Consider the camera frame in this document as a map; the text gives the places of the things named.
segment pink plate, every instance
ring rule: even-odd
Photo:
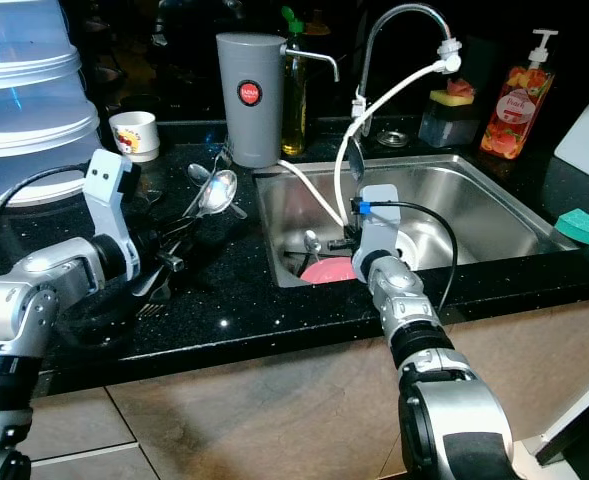
[[[331,282],[342,282],[356,278],[352,270],[352,259],[349,257],[326,258],[316,262],[301,275],[301,280],[320,284]]]

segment dish soap bottle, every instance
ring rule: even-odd
[[[554,74],[542,64],[547,60],[545,45],[558,32],[533,33],[543,35],[541,44],[530,52],[527,68],[516,65],[510,70],[481,141],[481,150],[508,160],[521,153],[554,79]]]
[[[289,7],[283,7],[281,13],[289,25],[287,47],[304,50],[301,45],[304,23]],[[297,55],[288,55],[285,63],[281,148],[287,155],[298,155],[305,148],[305,63],[305,59]]]

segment white cable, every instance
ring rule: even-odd
[[[292,172],[294,175],[296,175],[301,180],[301,182],[303,182],[303,184],[307,187],[307,189],[311,192],[311,194],[314,195],[314,198],[316,199],[316,201],[318,203],[320,203],[321,207],[323,207],[325,209],[325,211],[330,215],[330,217],[332,217],[332,220],[334,220],[336,223],[338,223],[339,226],[341,226],[341,227],[346,225],[341,221],[341,217],[338,216],[336,211],[330,206],[329,203],[327,203],[327,200],[325,200],[321,196],[321,194],[316,189],[316,187],[314,187],[314,185],[312,185],[312,182],[309,181],[309,179],[305,176],[305,174],[303,172],[301,172],[301,170],[299,170],[297,167],[292,165],[290,162],[286,162],[285,160],[279,160],[277,163],[281,167],[288,169],[290,172]]]
[[[338,211],[340,214],[341,225],[349,225],[349,219],[347,218],[347,212],[345,211],[345,206],[343,205],[343,193],[341,191],[341,165],[343,163],[343,157],[345,156],[345,151],[347,150],[347,142],[349,141],[350,137],[353,137],[359,128],[365,123],[365,121],[374,114],[376,110],[381,108],[385,103],[387,103],[394,95],[398,92],[403,90],[407,87],[410,83],[418,80],[419,78],[427,75],[428,73],[442,71],[445,68],[445,61],[437,60],[432,65],[429,65],[425,68],[421,68],[417,72],[414,72],[409,77],[405,78],[401,82],[397,83],[392,89],[390,89],[387,93],[385,93],[381,98],[379,98],[376,102],[374,102],[370,107],[363,112],[363,115],[356,118],[352,124],[348,127],[345,135],[343,136],[343,141],[341,142],[341,146],[338,149],[338,153],[336,154],[336,163],[334,164],[334,195],[336,196],[336,203],[338,205]]]

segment granite countertop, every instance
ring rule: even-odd
[[[380,120],[397,127],[400,120]],[[306,154],[292,161],[333,161],[343,120],[319,122]],[[196,192],[185,169],[210,165],[224,137],[222,122],[168,124],[161,128],[165,151],[146,165],[144,189],[166,192],[155,216],[182,212]],[[367,145],[368,157],[399,156]],[[477,151],[464,158],[490,176],[543,219],[573,208],[589,212],[589,176],[553,158],[552,148],[530,145],[517,162]],[[413,140],[402,155],[435,151]],[[173,297],[153,318],[110,321],[93,315],[97,305],[122,288],[68,311],[56,324],[43,362],[36,395],[100,385],[350,341],[381,334],[378,313],[357,281],[322,287],[279,288],[270,274],[251,173],[236,168],[236,203],[249,217],[229,212],[202,220],[175,275]],[[131,216],[144,208],[140,198],[126,206]],[[0,273],[29,252],[71,236],[91,237],[92,223],[80,196],[54,206],[8,210],[0,225]],[[460,266],[444,324],[589,299],[589,247]],[[448,269],[420,271],[426,293],[440,298]]]

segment stainless steel sink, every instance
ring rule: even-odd
[[[298,166],[334,204],[333,164]],[[305,259],[303,234],[307,229],[314,230],[319,237],[323,245],[321,257],[350,254],[349,250],[327,250],[328,240],[343,237],[342,229],[294,175],[281,167],[271,167],[255,173],[254,179],[272,275],[279,286],[307,284],[296,275]],[[459,264],[576,248],[460,156],[366,160],[365,175],[358,186],[345,169],[341,184],[347,210],[357,190],[381,183],[396,185],[400,200],[428,207],[450,223],[459,244]],[[447,233],[428,215],[403,209],[400,231],[397,247],[413,268],[424,270],[450,264],[452,249]]]

